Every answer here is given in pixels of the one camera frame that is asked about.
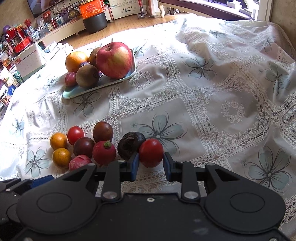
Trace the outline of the small orange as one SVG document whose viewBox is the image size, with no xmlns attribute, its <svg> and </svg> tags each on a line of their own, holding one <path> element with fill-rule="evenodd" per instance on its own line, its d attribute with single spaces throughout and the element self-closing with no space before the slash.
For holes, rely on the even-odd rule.
<svg viewBox="0 0 296 241">
<path fill-rule="evenodd" d="M 53 163 L 60 169 L 68 169 L 69 163 L 72 160 L 71 153 L 65 148 L 58 148 L 52 155 Z"/>
<path fill-rule="evenodd" d="M 57 150 L 59 148 L 67 149 L 68 140 L 67 137 L 63 133 L 55 133 L 50 138 L 50 146 L 53 150 Z"/>
</svg>

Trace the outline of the dark brown round tomato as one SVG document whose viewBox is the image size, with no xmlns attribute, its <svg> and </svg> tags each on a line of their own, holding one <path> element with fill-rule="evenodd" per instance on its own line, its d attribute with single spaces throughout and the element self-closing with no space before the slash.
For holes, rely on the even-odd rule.
<svg viewBox="0 0 296 241">
<path fill-rule="evenodd" d="M 93 139 L 96 143 L 100 141 L 112 141 L 112 126 L 105 121 L 98 122 L 93 129 Z"/>
</svg>

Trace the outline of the small red cherry tomato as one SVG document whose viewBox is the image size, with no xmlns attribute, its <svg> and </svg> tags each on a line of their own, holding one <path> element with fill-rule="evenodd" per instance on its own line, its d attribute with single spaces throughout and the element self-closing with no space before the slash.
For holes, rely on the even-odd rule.
<svg viewBox="0 0 296 241">
<path fill-rule="evenodd" d="M 73 126 L 67 133 L 68 142 L 74 145 L 79 138 L 84 137 L 84 132 L 79 126 Z"/>
</svg>

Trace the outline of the white floral lace tablecloth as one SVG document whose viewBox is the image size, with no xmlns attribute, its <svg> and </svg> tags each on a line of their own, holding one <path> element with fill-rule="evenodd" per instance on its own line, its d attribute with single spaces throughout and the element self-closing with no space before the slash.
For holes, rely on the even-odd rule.
<svg viewBox="0 0 296 241">
<path fill-rule="evenodd" d="M 283 29 L 185 15 L 81 50 L 115 41 L 135 52 L 128 81 L 64 99 L 63 46 L 15 90 L 1 120 L 1 180 L 61 176 L 51 135 L 79 126 L 91 137 L 106 121 L 115 143 L 141 132 L 176 161 L 214 162 L 277 192 L 280 230 L 295 237 L 295 49 Z"/>
</svg>

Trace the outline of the light teal tray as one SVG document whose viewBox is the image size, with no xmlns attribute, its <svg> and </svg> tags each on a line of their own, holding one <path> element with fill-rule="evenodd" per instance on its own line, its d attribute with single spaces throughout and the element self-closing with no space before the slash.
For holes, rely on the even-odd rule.
<svg viewBox="0 0 296 241">
<path fill-rule="evenodd" d="M 102 76 L 100 77 L 100 79 L 97 82 L 97 84 L 95 85 L 95 87 L 83 88 L 79 85 L 74 86 L 74 87 L 66 87 L 65 90 L 63 91 L 62 97 L 64 99 L 72 99 L 72 98 L 78 97 L 80 95 L 89 93 L 94 90 L 99 90 L 99 89 L 109 87 L 114 84 L 119 84 L 121 82 L 130 80 L 130 78 L 132 78 L 137 71 L 137 67 L 135 64 L 134 51 L 133 51 L 133 49 L 130 49 L 130 50 L 132 52 L 132 66 L 131 66 L 130 71 L 126 75 L 126 77 L 121 78 L 119 80 L 114 80 L 114 79 L 111 79 L 110 77 L 107 77 L 106 75 L 102 74 Z"/>
</svg>

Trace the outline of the brown kiwi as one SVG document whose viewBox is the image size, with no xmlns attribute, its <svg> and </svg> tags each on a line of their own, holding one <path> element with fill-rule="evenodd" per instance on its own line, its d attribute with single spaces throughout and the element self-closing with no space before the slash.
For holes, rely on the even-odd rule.
<svg viewBox="0 0 296 241">
<path fill-rule="evenodd" d="M 96 54 L 100 49 L 101 49 L 100 47 L 97 47 L 97 48 L 93 49 L 91 51 L 91 53 L 90 53 L 90 56 L 89 56 L 90 64 L 92 64 L 95 67 L 97 67 L 97 65 L 96 65 Z"/>
<path fill-rule="evenodd" d="M 84 65 L 78 69 L 75 78 L 79 86 L 93 87 L 99 81 L 99 71 L 93 65 Z"/>
</svg>

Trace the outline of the red plum on tray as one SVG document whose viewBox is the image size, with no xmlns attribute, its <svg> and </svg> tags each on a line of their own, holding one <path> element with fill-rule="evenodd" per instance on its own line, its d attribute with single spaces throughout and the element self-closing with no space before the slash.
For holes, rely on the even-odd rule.
<svg viewBox="0 0 296 241">
<path fill-rule="evenodd" d="M 76 73 L 75 72 L 69 72 L 65 76 L 65 85 L 67 87 L 74 87 L 77 85 L 76 82 Z"/>
</svg>

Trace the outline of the back brown kiwi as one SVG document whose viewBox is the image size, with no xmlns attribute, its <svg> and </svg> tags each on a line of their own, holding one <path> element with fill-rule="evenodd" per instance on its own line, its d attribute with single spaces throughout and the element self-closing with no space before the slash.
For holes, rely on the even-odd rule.
<svg viewBox="0 0 296 241">
<path fill-rule="evenodd" d="M 91 53 L 90 53 L 90 56 L 89 56 L 90 64 L 92 64 L 95 67 L 97 67 L 97 65 L 96 65 L 96 54 L 100 49 L 101 49 L 100 47 L 97 47 L 97 48 L 93 49 L 91 51 Z"/>
</svg>

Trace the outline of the white desk calendar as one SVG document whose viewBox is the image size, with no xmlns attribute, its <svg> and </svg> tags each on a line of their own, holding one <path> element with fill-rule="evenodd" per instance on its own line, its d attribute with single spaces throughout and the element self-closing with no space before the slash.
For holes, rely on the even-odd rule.
<svg viewBox="0 0 296 241">
<path fill-rule="evenodd" d="M 18 54 L 14 59 L 16 69 L 20 73 L 23 80 L 27 80 L 47 63 L 46 53 L 42 48 L 34 43 L 27 47 L 22 53 Z"/>
</svg>

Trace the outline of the white tv cabinet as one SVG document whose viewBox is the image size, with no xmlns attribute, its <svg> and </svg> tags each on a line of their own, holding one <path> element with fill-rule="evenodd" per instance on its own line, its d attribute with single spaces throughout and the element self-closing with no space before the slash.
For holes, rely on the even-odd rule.
<svg viewBox="0 0 296 241">
<path fill-rule="evenodd" d="M 45 47 L 53 42 L 60 42 L 72 35 L 78 35 L 79 32 L 85 30 L 83 18 L 75 18 L 68 23 L 56 28 L 52 32 L 46 34 L 44 37 L 37 41 L 38 44 L 42 43 Z"/>
</svg>

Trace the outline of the blue white porcelain vase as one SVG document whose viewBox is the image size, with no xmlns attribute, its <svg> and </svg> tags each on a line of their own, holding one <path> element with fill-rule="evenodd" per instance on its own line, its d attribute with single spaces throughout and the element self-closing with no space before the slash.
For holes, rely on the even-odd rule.
<svg viewBox="0 0 296 241">
<path fill-rule="evenodd" d="M 29 39 L 31 42 L 37 42 L 40 38 L 40 32 L 38 30 L 34 30 L 32 26 L 29 26 Z"/>
</svg>

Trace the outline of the red stick vacuum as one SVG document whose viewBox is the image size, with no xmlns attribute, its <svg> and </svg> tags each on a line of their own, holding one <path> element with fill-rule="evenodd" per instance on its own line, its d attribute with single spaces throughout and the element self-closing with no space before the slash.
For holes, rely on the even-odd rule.
<svg viewBox="0 0 296 241">
<path fill-rule="evenodd" d="M 147 15 L 147 12 L 144 10 L 144 4 L 143 4 L 142 0 L 138 0 L 137 2 L 139 5 L 139 10 L 140 10 L 140 13 L 137 15 L 137 18 L 144 19 L 145 16 Z"/>
</svg>

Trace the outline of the white cartoon cabinet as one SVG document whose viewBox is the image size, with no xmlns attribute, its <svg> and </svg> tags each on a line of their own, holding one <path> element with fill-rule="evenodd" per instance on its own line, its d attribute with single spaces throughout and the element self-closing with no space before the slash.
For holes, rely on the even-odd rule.
<svg viewBox="0 0 296 241">
<path fill-rule="evenodd" d="M 109 6 L 114 20 L 140 13 L 136 0 L 110 0 Z"/>
</svg>

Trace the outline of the purple chaise sofa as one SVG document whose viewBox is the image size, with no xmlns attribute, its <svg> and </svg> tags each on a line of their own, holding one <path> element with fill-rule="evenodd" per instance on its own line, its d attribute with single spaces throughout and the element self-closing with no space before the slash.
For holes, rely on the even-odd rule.
<svg viewBox="0 0 296 241">
<path fill-rule="evenodd" d="M 254 20 L 240 9 L 227 6 L 227 1 L 159 1 L 159 5 L 171 7 L 199 16 L 222 20 Z"/>
</svg>

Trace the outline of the wall television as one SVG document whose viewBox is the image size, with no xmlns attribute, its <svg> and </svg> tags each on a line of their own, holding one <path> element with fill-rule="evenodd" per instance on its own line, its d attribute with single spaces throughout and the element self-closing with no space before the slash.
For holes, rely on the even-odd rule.
<svg viewBox="0 0 296 241">
<path fill-rule="evenodd" d="M 59 0 L 27 0 L 33 17 L 36 19 L 46 11 L 58 14 L 61 10 L 69 6 L 70 1 Z"/>
</svg>

